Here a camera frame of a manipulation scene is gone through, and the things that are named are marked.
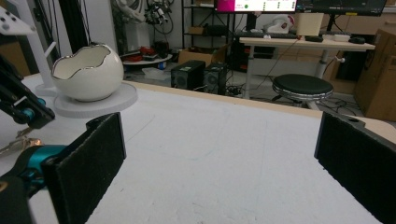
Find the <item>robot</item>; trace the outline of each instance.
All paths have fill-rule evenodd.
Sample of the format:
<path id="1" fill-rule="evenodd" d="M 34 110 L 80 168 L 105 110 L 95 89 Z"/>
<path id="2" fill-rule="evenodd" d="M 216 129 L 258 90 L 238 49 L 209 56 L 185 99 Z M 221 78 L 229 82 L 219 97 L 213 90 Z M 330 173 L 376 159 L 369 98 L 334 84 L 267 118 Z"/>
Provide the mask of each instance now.
<path id="1" fill-rule="evenodd" d="M 34 31 L 2 7 L 0 12 L 1 35 L 28 35 Z M 55 114 L 22 79 L 15 66 L 0 55 L 0 109 L 16 123 L 27 124 L 29 130 L 45 128 L 55 119 Z M 87 131 L 68 146 L 26 148 L 12 169 L 1 174 L 1 223 L 35 223 L 29 198 L 43 188 L 49 190 L 59 223 L 88 220 L 118 173 L 126 153 L 120 112 L 92 119 L 86 127 Z M 69 190 L 76 185 L 76 190 Z"/>
<path id="2" fill-rule="evenodd" d="M 294 25 L 294 18 L 290 15 L 276 15 L 271 24 L 264 27 L 267 33 L 287 34 Z"/>

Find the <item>black foam pad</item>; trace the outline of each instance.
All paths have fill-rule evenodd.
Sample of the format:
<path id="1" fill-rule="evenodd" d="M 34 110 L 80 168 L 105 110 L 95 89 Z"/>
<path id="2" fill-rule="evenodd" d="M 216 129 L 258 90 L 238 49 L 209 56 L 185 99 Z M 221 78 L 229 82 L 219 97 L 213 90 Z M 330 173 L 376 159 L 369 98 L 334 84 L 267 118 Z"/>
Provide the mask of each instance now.
<path id="1" fill-rule="evenodd" d="M 85 223 L 125 159 L 120 113 L 87 123 L 88 130 L 41 164 L 59 223 Z"/>
<path id="2" fill-rule="evenodd" d="M 355 119 L 323 113 L 315 157 L 383 223 L 396 223 L 396 145 Z"/>

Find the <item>white egg-shaped vase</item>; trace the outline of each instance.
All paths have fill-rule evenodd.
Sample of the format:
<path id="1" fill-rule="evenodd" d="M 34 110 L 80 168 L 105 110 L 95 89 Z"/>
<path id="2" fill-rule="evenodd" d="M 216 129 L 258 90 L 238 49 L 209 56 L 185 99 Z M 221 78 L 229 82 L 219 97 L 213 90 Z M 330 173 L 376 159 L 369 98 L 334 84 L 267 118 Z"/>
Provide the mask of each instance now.
<path id="1" fill-rule="evenodd" d="M 123 80 L 120 56 L 107 45 L 92 45 L 58 59 L 51 76 L 58 90 L 70 98 L 92 102 L 107 98 Z"/>

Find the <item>black equipment box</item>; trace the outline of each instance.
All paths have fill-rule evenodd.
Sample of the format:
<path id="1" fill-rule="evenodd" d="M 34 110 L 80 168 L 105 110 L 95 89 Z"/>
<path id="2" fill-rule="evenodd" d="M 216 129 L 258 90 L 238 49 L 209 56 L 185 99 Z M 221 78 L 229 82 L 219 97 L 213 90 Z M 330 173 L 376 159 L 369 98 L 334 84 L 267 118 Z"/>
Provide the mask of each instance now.
<path id="1" fill-rule="evenodd" d="M 204 89 L 204 61 L 190 60 L 171 70 L 171 87 L 189 91 Z"/>
<path id="2" fill-rule="evenodd" d="M 212 63 L 204 71 L 204 92 L 225 95 L 227 66 L 224 63 Z"/>

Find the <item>white round stand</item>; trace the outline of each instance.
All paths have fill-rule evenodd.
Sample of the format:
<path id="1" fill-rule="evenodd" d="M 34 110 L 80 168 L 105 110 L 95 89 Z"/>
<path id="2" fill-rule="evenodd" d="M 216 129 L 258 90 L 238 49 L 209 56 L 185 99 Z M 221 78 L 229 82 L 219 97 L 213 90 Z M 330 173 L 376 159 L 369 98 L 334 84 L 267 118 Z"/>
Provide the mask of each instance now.
<path id="1" fill-rule="evenodd" d="M 54 100 L 54 110 L 56 114 L 67 118 L 90 119 L 119 112 L 133 105 L 136 100 L 136 88 L 121 83 L 120 87 L 106 99 L 94 102 L 77 101 L 59 93 Z"/>

